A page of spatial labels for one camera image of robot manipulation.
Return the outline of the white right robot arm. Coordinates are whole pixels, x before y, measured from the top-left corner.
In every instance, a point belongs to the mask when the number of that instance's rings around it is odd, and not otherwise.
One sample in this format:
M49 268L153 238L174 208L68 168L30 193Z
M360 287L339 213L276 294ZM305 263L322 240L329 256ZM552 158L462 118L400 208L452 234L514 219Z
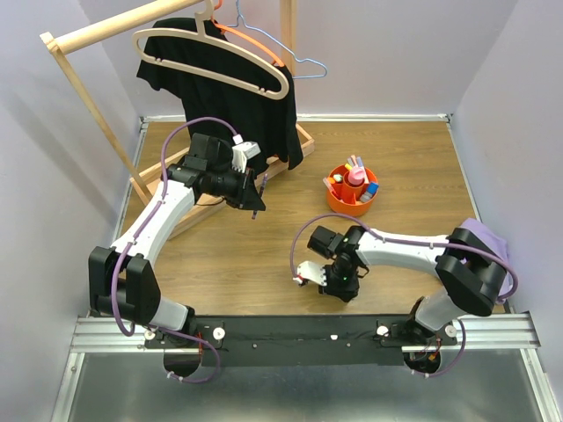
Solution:
M313 282L323 295L350 302L359 293L360 271L373 266L395 266L435 276L441 288L420 298L408 318L391 335L422 345L452 320L465 315L488 317L500 296L507 269L468 229L456 228L448 236L396 236L354 225L344 234L317 227L308 248L327 259L322 266L304 261L294 280Z

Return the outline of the pink lidded pen tube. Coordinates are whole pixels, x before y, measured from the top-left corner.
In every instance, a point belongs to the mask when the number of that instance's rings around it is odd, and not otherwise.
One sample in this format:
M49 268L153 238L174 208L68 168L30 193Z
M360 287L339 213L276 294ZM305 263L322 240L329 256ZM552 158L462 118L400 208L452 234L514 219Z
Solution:
M365 170L361 167L353 167L348 171L347 182L354 187L363 186L366 181Z

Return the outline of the dark purple pen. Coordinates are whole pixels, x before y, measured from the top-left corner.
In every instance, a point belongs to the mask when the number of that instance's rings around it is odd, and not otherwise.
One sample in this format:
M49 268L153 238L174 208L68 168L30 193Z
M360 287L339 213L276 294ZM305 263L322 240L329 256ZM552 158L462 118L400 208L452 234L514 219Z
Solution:
M267 184L267 180L268 180L268 174L265 173L264 177L260 183L260 189L259 189L259 197L260 199L262 199L265 188L266 188L266 184ZM258 216L259 210L254 210L252 212L252 220L256 220L257 216Z

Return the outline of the blue glue stick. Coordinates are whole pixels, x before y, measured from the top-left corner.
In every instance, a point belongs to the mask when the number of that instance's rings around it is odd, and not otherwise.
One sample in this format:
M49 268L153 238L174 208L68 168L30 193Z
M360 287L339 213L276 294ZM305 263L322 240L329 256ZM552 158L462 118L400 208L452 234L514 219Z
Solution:
M367 186L366 190L364 191L364 193L367 194L368 196L372 197L373 195L375 195L377 193L378 188L379 188L378 183L370 182L369 185Z

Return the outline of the orange round pen organizer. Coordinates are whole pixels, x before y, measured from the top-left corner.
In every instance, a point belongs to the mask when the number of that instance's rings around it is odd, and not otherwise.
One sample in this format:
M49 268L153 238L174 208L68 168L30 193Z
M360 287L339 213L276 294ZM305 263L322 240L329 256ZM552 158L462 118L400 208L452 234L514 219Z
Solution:
M362 216L370 210L372 203L378 195L379 188L377 193L373 195L371 200L368 202L362 203L360 202L360 198L364 194L364 191L370 182L376 182L379 184L379 181L376 174L371 169L365 168L365 171L369 182L359 187L351 186L347 182L348 171L344 164L335 167L327 175L327 178L333 178L334 174L341 174L343 176L343 181L341 183L336 183L334 181L334 193L330 192L327 188L325 189L326 203L333 212L351 216Z

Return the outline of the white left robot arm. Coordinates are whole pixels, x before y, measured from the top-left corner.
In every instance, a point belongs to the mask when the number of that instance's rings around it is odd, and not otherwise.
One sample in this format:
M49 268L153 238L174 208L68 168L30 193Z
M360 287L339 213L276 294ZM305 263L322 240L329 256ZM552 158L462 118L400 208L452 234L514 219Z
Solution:
M193 135L187 154L165 169L155 195L128 231L91 252L91 309L165 329L174 346L188 346L194 340L195 311L162 295L153 266L179 220L202 195L220 197L236 209L265 210L248 165L259 154L257 143L239 135L233 142Z

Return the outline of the small grey round cap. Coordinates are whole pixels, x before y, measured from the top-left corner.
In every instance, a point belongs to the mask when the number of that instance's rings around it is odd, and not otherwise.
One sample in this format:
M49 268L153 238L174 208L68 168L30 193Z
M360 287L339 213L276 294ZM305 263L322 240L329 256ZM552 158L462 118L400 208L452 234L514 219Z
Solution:
M365 192L361 198L360 198L360 202L365 203L368 202L369 200L371 200L371 198L373 197L373 194L370 192Z

